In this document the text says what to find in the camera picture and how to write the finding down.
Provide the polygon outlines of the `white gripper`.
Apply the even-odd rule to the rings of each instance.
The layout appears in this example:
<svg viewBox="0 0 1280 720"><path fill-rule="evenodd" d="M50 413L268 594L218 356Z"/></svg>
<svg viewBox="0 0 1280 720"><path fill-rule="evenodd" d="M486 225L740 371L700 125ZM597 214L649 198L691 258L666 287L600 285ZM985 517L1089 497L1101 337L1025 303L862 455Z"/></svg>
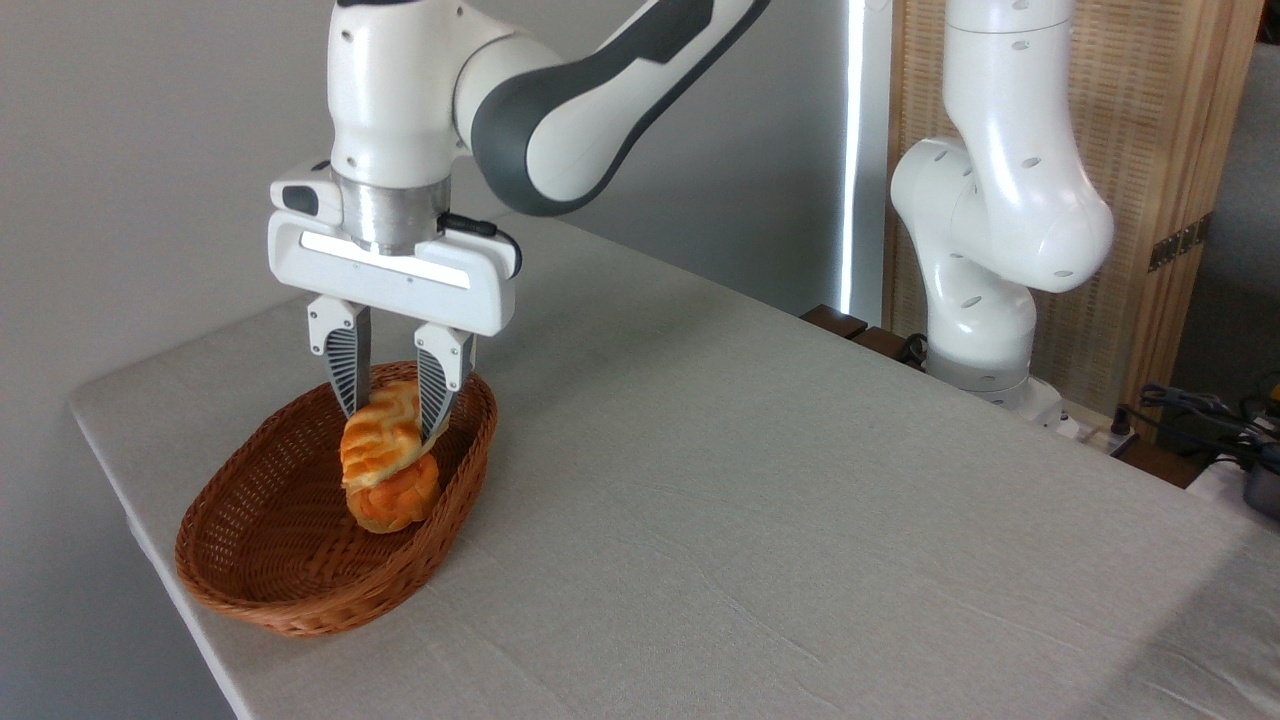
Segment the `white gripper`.
<svg viewBox="0 0 1280 720"><path fill-rule="evenodd" d="M342 193L328 161L275 179L270 199L273 274L283 284L329 295L307 306L308 342L324 359L347 418L370 398L370 306L430 322L413 338L420 434L431 446L474 370L475 334L497 334L515 311L520 246L492 223L448 214L443 232L408 255L362 249L340 227Z"/></svg>

